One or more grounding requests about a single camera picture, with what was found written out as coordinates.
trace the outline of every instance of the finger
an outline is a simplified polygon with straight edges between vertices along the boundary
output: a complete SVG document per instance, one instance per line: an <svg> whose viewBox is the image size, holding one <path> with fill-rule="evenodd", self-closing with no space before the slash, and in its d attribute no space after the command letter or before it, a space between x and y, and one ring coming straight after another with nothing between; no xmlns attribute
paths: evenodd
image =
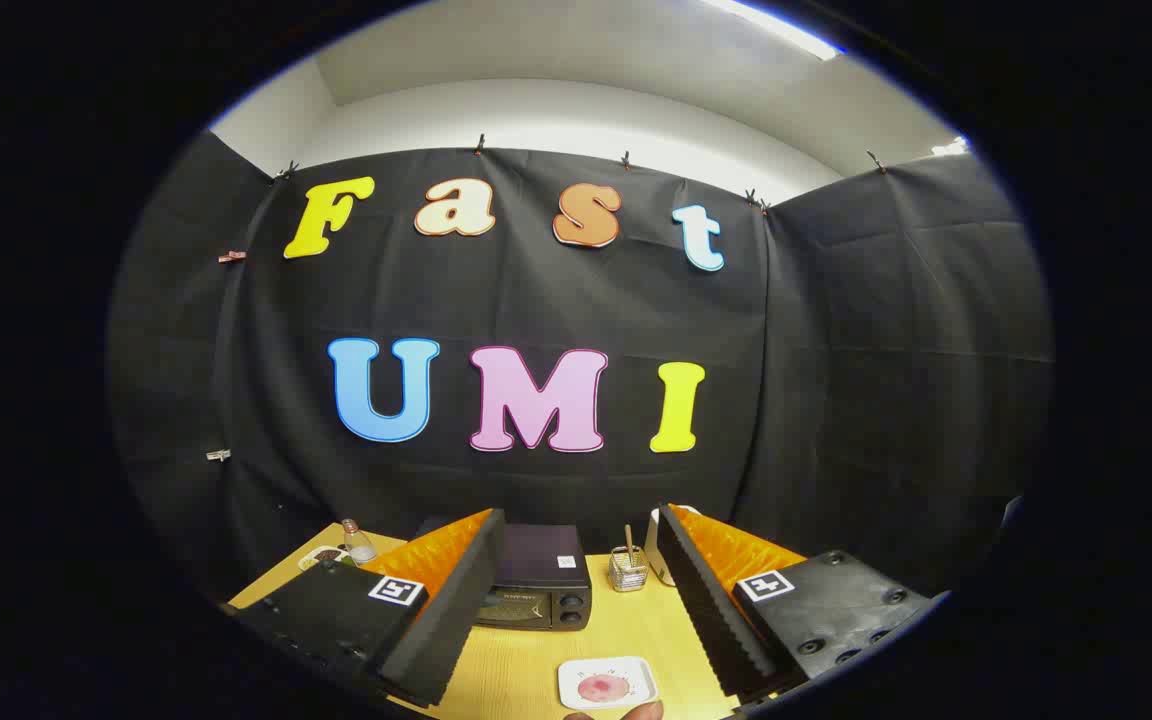
<svg viewBox="0 0 1152 720"><path fill-rule="evenodd" d="M621 720L660 720L664 717L664 703L650 702L628 711Z"/></svg>

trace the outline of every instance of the human hand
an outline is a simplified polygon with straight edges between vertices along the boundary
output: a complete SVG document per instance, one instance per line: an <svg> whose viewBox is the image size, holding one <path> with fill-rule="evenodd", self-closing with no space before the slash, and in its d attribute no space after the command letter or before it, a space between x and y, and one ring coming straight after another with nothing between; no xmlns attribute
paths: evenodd
<svg viewBox="0 0 1152 720"><path fill-rule="evenodd" d="M650 702L646 705L639 705L631 711L626 712L626 717L621 717L621 720L660 720L664 717L664 703L662 702ZM563 720L594 720L590 715L585 715L584 712L573 712L570 715L563 717Z"/></svg>

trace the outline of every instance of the blue letter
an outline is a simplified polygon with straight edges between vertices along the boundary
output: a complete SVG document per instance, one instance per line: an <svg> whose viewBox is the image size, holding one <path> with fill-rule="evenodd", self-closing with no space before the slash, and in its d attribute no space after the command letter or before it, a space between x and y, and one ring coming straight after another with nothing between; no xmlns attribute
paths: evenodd
<svg viewBox="0 0 1152 720"><path fill-rule="evenodd" d="M403 361L403 409L379 415L371 409L371 359L380 346L365 338L340 338L328 346L335 361L338 414L344 427L377 442L402 442L419 435L429 423L429 362L438 356L431 340L399 340L394 357Z"/></svg>
<svg viewBox="0 0 1152 720"><path fill-rule="evenodd" d="M673 211L673 219L682 223L682 249L687 251L687 259L700 270L708 270L710 273L721 270L723 256L708 249L708 236L718 234L718 221L710 220L700 205L677 209Z"/></svg>

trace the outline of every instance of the wooden table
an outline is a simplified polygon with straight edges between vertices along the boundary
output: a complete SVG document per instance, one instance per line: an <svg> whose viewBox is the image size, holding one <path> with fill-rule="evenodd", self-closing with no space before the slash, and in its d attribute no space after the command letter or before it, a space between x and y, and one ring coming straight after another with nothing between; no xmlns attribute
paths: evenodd
<svg viewBox="0 0 1152 720"><path fill-rule="evenodd" d="M401 539L367 533L376 552L402 546ZM247 607L296 577L296 562L321 544L338 546L339 524L326 526L265 573L229 604ZM613 591L607 581L607 555L585 555L594 584L593 614L576 632L538 632L475 626L461 652L444 702L419 708L442 720L561 720L575 712L558 702L558 666L586 657L641 655L652 666L668 720L717 720L740 705L723 696L696 630L682 607L679 591L647 578L636 592ZM628 707L585 711L594 720L620 720Z"/></svg>

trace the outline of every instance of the pink letter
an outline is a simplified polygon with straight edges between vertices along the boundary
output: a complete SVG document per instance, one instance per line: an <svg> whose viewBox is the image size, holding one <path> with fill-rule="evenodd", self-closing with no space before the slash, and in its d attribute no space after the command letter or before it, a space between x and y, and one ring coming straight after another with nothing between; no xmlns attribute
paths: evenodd
<svg viewBox="0 0 1152 720"><path fill-rule="evenodd" d="M483 418L470 437L476 450L501 452L513 447L505 432L505 414L529 448L558 415L558 432L550 447L559 452L591 452L602 447L598 434L598 376L607 367L607 355L597 350L568 350L539 391L522 356L511 347L488 346L470 354L470 363L483 373Z"/></svg>

